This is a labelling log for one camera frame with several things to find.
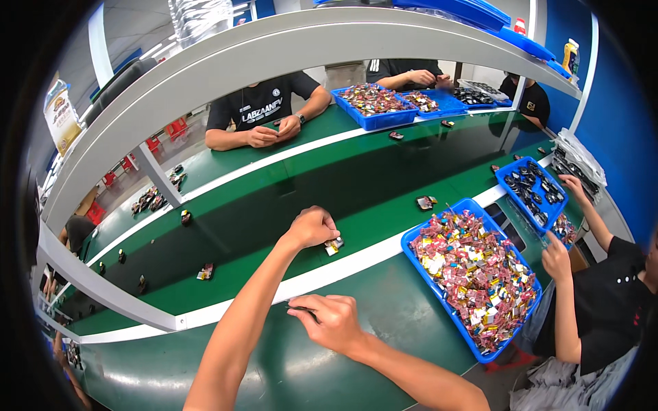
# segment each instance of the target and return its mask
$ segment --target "person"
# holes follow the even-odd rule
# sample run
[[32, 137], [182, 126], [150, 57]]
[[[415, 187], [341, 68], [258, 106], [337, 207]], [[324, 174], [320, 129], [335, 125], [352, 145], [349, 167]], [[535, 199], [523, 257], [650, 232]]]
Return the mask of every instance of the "person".
[[[508, 72], [505, 72], [505, 74], [507, 77], [505, 77], [498, 90], [507, 94], [510, 100], [513, 100], [517, 93], [520, 76]], [[548, 117], [551, 115], [551, 103], [548, 101], [546, 92], [536, 81], [529, 78], [526, 79], [526, 89], [523, 91], [523, 97], [521, 97], [519, 112], [539, 128], [546, 127]]]
[[[87, 217], [72, 215], [66, 225], [59, 233], [57, 238], [59, 241], [66, 246], [73, 255], [80, 255], [82, 251], [82, 244], [84, 240], [96, 229], [96, 225]], [[46, 301], [50, 301], [51, 296], [53, 296], [57, 291], [58, 285], [66, 285], [68, 281], [62, 277], [62, 275], [54, 271], [53, 267], [50, 264], [46, 264], [49, 272], [52, 272], [52, 276], [46, 276], [45, 282], [41, 281], [41, 286], [43, 287], [43, 293], [45, 294]]]
[[55, 334], [55, 341], [53, 342], [53, 356], [57, 360], [57, 364], [62, 368], [64, 376], [66, 376], [68, 382], [73, 386], [73, 390], [82, 401], [82, 404], [87, 410], [91, 410], [91, 401], [80, 387], [80, 382], [78, 382], [76, 375], [71, 370], [71, 365], [68, 363], [68, 359], [66, 359], [66, 355], [62, 350], [62, 345], [62, 333], [58, 331], [57, 334]]
[[444, 74], [437, 60], [372, 59], [366, 71], [366, 81], [396, 91], [427, 88], [453, 88], [450, 74]]
[[553, 282], [521, 329], [517, 345], [538, 356], [580, 364], [580, 375], [586, 375], [614, 362], [640, 340], [658, 290], [658, 230], [645, 257], [639, 246], [610, 233], [578, 178], [559, 177], [608, 257], [572, 274], [567, 249], [549, 231], [551, 244], [542, 252], [542, 263]]
[[[299, 214], [217, 323], [190, 387], [185, 411], [233, 409], [249, 356], [286, 269], [302, 249], [338, 236], [334, 220], [323, 208], [312, 206]], [[319, 324], [308, 312], [288, 310], [299, 318], [311, 340], [374, 368], [420, 403], [440, 410], [489, 410], [484, 394], [475, 385], [365, 333], [352, 297], [306, 295], [288, 304], [314, 310]]]
[[[292, 93], [308, 100], [292, 112]], [[331, 95], [304, 72], [294, 72], [255, 83], [213, 101], [205, 143], [208, 148], [226, 151], [250, 145], [268, 147], [295, 137], [306, 121], [319, 116], [331, 103]], [[279, 130], [262, 127], [281, 118]], [[230, 121], [235, 132], [227, 132]]]

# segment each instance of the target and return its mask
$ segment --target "hand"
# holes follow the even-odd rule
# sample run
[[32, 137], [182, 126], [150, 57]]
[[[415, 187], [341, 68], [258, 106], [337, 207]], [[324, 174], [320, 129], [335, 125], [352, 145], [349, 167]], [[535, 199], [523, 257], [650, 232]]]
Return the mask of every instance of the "hand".
[[542, 264], [546, 272], [556, 284], [571, 279], [571, 261], [565, 245], [552, 231], [547, 231], [546, 236], [551, 240], [551, 245], [542, 251]]
[[324, 348], [351, 356], [367, 344], [367, 334], [359, 325], [357, 301], [353, 297], [303, 295], [290, 300], [288, 305], [313, 310], [320, 324], [306, 311], [289, 309], [288, 314], [299, 318], [311, 341]]
[[407, 72], [407, 77], [410, 82], [430, 85], [436, 82], [434, 75], [427, 70], [412, 70]]
[[279, 136], [276, 138], [276, 142], [289, 140], [299, 134], [301, 130], [301, 121], [299, 117], [293, 115], [285, 117], [281, 120], [279, 124]]
[[255, 149], [268, 147], [276, 143], [277, 135], [276, 130], [262, 126], [255, 126], [247, 132], [247, 144]]
[[565, 182], [563, 185], [569, 187], [571, 192], [574, 193], [578, 204], [583, 205], [590, 202], [582, 189], [582, 183], [578, 177], [571, 174], [559, 174], [558, 177]]
[[340, 231], [336, 229], [334, 219], [327, 210], [318, 206], [302, 210], [284, 234], [299, 249], [322, 244], [339, 236]]
[[436, 76], [436, 88], [449, 89], [453, 86], [453, 83], [450, 81], [450, 74], [440, 74], [439, 76]]

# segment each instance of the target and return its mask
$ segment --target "red plastic stool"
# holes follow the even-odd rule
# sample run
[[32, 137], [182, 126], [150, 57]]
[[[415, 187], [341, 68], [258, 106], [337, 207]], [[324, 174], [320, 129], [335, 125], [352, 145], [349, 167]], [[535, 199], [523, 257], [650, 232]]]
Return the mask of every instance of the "red plastic stool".
[[517, 353], [519, 354], [519, 360], [514, 361], [514, 362], [510, 362], [510, 363], [502, 365], [502, 366], [496, 364], [494, 361], [488, 362], [487, 364], [484, 364], [484, 367], [487, 369], [485, 371], [485, 373], [490, 374], [492, 372], [496, 372], [496, 371], [500, 371], [500, 370], [506, 370], [508, 368], [523, 366], [523, 365], [526, 365], [526, 364], [530, 364], [530, 363], [532, 363], [533, 361], [535, 361], [537, 359], [537, 357], [532, 356], [530, 354], [526, 354], [525, 352], [521, 351], [517, 347], [517, 345], [514, 344], [514, 341], [512, 341], [510, 343], [510, 345], [512, 345], [514, 347], [514, 349], [517, 351]]
[[125, 156], [125, 157], [121, 160], [121, 167], [123, 167], [123, 169], [124, 169], [125, 171], [128, 171], [128, 170], [130, 170], [131, 168], [133, 168], [133, 166], [132, 166], [132, 162], [130, 161], [130, 158], [129, 158], [128, 156]]
[[160, 145], [160, 140], [158, 137], [151, 136], [150, 138], [146, 139], [146, 145], [149, 146], [149, 151], [152, 153], [157, 153], [158, 152], [158, 146]]
[[174, 141], [179, 135], [183, 134], [187, 127], [188, 123], [185, 121], [185, 118], [181, 117], [165, 127], [164, 130], [169, 135], [171, 141]]
[[116, 174], [113, 171], [105, 174], [105, 177], [103, 177], [103, 183], [105, 184], [105, 187], [110, 188], [110, 186], [114, 183], [115, 178]]
[[103, 216], [105, 215], [105, 210], [101, 208], [101, 206], [98, 205], [95, 201], [91, 204], [91, 207], [89, 208], [89, 211], [87, 211], [87, 218], [91, 220], [96, 225], [99, 225], [101, 223], [101, 220], [103, 219]]

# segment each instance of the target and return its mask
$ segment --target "ceiling light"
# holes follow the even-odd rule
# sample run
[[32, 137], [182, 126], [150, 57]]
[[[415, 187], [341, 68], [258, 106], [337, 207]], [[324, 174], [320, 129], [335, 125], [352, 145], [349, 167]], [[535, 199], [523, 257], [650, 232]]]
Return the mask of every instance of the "ceiling light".
[[162, 47], [162, 46], [163, 46], [162, 43], [158, 44], [158, 45], [155, 46], [154, 48], [152, 48], [152, 49], [148, 50], [146, 53], [142, 54], [141, 57], [140, 57], [139, 59], [140, 59], [140, 60], [146, 59], [146, 58], [147, 58], [147, 57], [148, 57], [153, 51], [156, 51], [157, 49], [159, 49], [159, 48]]
[[158, 51], [157, 53], [155, 53], [155, 54], [152, 55], [151, 57], [155, 58], [155, 56], [159, 56], [159, 55], [161, 55], [162, 53], [164, 53], [165, 51], [167, 51], [167, 50], [169, 50], [170, 48], [174, 47], [175, 45], [176, 45], [176, 42], [174, 41], [173, 43], [164, 46], [162, 50]]

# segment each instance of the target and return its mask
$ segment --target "yellow bottle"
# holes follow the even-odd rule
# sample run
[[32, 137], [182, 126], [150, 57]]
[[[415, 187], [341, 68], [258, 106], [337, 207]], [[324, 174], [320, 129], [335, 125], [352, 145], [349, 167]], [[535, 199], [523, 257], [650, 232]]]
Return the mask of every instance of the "yellow bottle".
[[578, 43], [573, 39], [569, 39], [569, 42], [565, 44], [565, 59], [562, 60], [562, 67], [571, 75], [574, 74], [574, 63], [577, 55]]

